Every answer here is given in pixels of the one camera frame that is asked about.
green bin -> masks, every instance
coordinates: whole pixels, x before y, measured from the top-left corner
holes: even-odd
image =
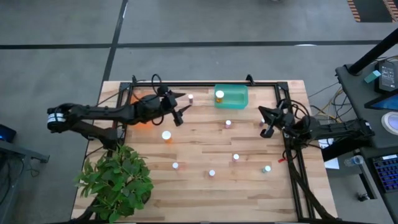
[[[216,92],[224,92],[221,103],[216,102]],[[248,105],[248,87],[246,85],[217,84],[214,87],[215,106],[220,109],[244,109]]]

wooden table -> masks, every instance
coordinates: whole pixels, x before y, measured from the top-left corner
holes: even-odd
[[[308,107],[304,82],[288,81],[290,97]],[[99,100],[115,94],[120,82],[104,82]],[[126,144],[147,157],[154,183],[152,197],[143,210],[136,210],[124,222],[282,222],[297,221],[292,187],[286,162],[278,163],[284,151],[278,130],[270,139],[260,137],[261,114],[258,106],[275,107],[274,89],[249,87],[249,104],[244,110],[220,110],[214,107],[213,87],[171,87],[175,92],[194,95],[193,106],[176,127],[171,114],[160,126],[129,126]],[[152,88],[134,90],[138,97],[152,94]],[[188,96],[179,99],[178,109],[188,105]],[[115,106],[116,96],[103,106]],[[232,121],[224,128],[227,119]],[[111,121],[95,121],[102,128]],[[172,133],[172,144],[161,138],[163,131]],[[87,153],[97,149],[98,141],[89,143]],[[104,151],[90,156],[96,161]],[[233,162],[233,154],[239,154]],[[326,210],[336,217],[328,177],[319,149],[308,147],[303,157],[311,190]],[[172,163],[180,164],[179,170]],[[272,171],[263,174],[269,165]],[[208,176],[214,169],[216,175]],[[76,195],[72,218],[81,215],[94,197]],[[303,211],[305,201],[301,192]]]

paper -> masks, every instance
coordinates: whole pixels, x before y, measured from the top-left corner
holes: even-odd
[[[318,141],[319,142],[319,146],[324,149],[326,147],[328,147],[329,145],[333,144],[333,139],[321,139]],[[340,166],[338,165],[338,159],[334,158],[331,159],[329,161],[325,162],[325,167],[327,169],[340,169]]]

gray floor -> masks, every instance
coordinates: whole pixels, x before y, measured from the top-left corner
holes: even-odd
[[[121,0],[0,0],[0,44],[110,43]],[[253,40],[374,40],[395,24],[357,23],[345,0],[130,0],[120,43]],[[119,49],[110,80],[305,80],[307,93],[336,82],[334,69],[372,45]],[[46,109],[98,98],[108,49],[0,50],[0,123],[17,130],[16,143],[50,154],[32,178],[24,175],[14,223],[68,220],[87,142],[75,133],[50,134]],[[398,54],[394,47],[388,54]],[[323,106],[334,86],[310,99]],[[346,119],[354,115],[347,114]],[[391,223],[381,200],[359,203],[358,177],[331,178],[339,217]]]

green leafy plant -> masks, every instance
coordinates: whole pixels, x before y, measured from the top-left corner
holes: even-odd
[[[118,146],[112,157],[104,154],[96,164],[87,158],[76,186],[83,187],[81,197],[97,194],[98,203],[90,209],[103,220],[113,223],[144,208],[154,186],[142,158],[129,146]]]

